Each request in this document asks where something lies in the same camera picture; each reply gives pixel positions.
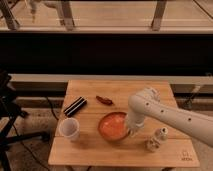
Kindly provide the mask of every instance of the orange bowl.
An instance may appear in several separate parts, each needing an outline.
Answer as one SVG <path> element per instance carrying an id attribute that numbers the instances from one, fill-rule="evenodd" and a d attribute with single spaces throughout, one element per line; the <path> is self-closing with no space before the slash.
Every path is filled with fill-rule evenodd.
<path id="1" fill-rule="evenodd" d="M 124 112 L 112 112 L 104 116 L 98 125 L 98 131 L 107 141 L 117 141 L 124 138 L 128 132 L 125 127 Z"/>

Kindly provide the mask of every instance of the tripod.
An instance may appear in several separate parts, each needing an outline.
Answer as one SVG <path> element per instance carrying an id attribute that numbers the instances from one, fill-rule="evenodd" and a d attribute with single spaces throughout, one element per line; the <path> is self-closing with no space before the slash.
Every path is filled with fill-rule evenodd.
<path id="1" fill-rule="evenodd" d="M 1 92 L 1 90 L 4 90 L 4 88 L 0 88 L 0 119 L 1 117 L 8 117 L 9 121 L 0 132 L 0 161 L 4 171 L 10 171 L 10 164 L 6 154 L 6 151 L 9 150 L 10 144 L 34 137 L 41 137 L 42 141 L 48 141 L 50 139 L 50 135 L 45 131 L 41 131 L 30 134 L 7 137 L 10 129 L 16 121 L 16 118 L 18 116 L 26 117 L 27 113 L 22 111 L 17 104 L 11 102 L 11 99 L 8 98 L 9 96 L 5 96 L 5 93 Z"/>

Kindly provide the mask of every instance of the cable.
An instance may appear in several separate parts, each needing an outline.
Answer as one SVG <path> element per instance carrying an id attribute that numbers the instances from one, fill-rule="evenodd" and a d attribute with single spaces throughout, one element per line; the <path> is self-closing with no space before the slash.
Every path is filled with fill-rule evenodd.
<path id="1" fill-rule="evenodd" d="M 18 4 L 19 0 L 16 0 L 10 7 L 10 10 L 12 10 L 17 4 Z"/>
<path id="2" fill-rule="evenodd" d="M 13 125 L 13 128 L 15 130 L 15 133 L 17 136 L 20 136 L 18 133 L 18 130 L 16 129 L 15 125 Z M 46 170 L 50 171 L 50 169 L 48 167 L 46 167 L 44 164 L 42 164 L 39 159 L 35 156 L 35 154 L 33 154 L 33 152 L 23 143 L 23 141 L 20 141 L 21 145 L 31 154 L 31 156 L 33 157 L 33 159 L 43 168 L 45 168 Z"/>
<path id="3" fill-rule="evenodd" d="M 51 112 L 52 112 L 53 117 L 54 117 L 56 120 L 58 120 L 58 117 L 57 117 L 56 114 L 55 114 L 54 107 L 53 107 L 53 104 L 52 104 L 51 100 L 50 100 L 48 97 L 45 97 L 45 98 L 47 99 L 47 102 L 48 102 L 49 105 L 50 105 L 50 109 L 51 109 Z"/>
<path id="4" fill-rule="evenodd" d="M 201 9 L 201 10 L 203 10 L 205 13 L 206 13 L 206 15 L 208 15 L 211 19 L 213 19 L 213 16 L 197 1 L 197 0 L 193 0 L 194 1 L 194 3 L 196 3 L 197 4 L 197 6 Z"/>

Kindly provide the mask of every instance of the black stand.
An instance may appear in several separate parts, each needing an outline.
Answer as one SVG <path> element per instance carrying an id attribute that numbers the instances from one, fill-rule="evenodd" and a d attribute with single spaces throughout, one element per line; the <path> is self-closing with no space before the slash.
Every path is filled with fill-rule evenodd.
<path id="1" fill-rule="evenodd" d="M 35 132 L 35 133 L 30 133 L 30 134 L 24 134 L 24 135 L 19 135 L 19 136 L 13 136 L 13 137 L 6 137 L 7 134 L 9 133 L 11 127 L 13 126 L 16 117 L 10 118 L 8 121 L 7 125 L 3 128 L 3 130 L 0 133 L 0 161 L 2 163 L 2 167 L 4 171 L 10 171 L 10 165 L 9 161 L 6 155 L 6 151 L 9 149 L 10 144 L 18 142 L 18 141 L 23 141 L 27 140 L 30 138 L 34 137 L 41 137 L 43 141 L 48 141 L 50 136 L 48 133 L 42 131 L 42 132 Z"/>
<path id="2" fill-rule="evenodd" d="M 6 87 L 9 80 L 10 77 L 7 75 L 7 73 L 0 73 L 0 119 L 1 117 L 9 117 L 9 121 L 0 132 L 0 161 L 4 171 L 11 170 L 6 154 L 6 151 L 9 150 L 10 144 L 34 137 L 41 137 L 43 141 L 48 141 L 50 139 L 50 135 L 44 131 L 7 137 L 9 131 L 16 121 L 16 118 L 18 116 L 23 118 L 27 116 L 27 113 L 22 111 L 21 107 L 12 102 L 15 96 L 11 96 L 13 91 Z"/>

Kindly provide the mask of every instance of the wooden table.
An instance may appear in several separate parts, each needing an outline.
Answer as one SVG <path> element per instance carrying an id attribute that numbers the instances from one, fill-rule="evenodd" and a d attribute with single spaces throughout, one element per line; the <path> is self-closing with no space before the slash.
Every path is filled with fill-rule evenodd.
<path id="1" fill-rule="evenodd" d="M 80 166 L 132 166 L 132 167 L 199 167 L 199 161 L 190 138 L 155 119 L 147 117 L 144 128 L 133 138 L 127 137 L 118 143 L 109 143 L 99 134 L 100 119 L 113 111 L 128 111 L 128 97 L 145 87 L 155 88 L 161 102 L 177 106 L 167 82 L 71 80 L 68 83 L 62 111 L 79 96 L 88 104 L 76 115 L 80 123 L 80 138 L 70 142 L 56 130 L 49 156 L 50 165 Z M 96 95 L 113 100 L 106 106 L 96 100 Z M 65 118 L 61 112 L 59 122 Z M 169 129 L 168 140 L 155 152 L 145 148 L 145 141 L 158 128 Z"/>

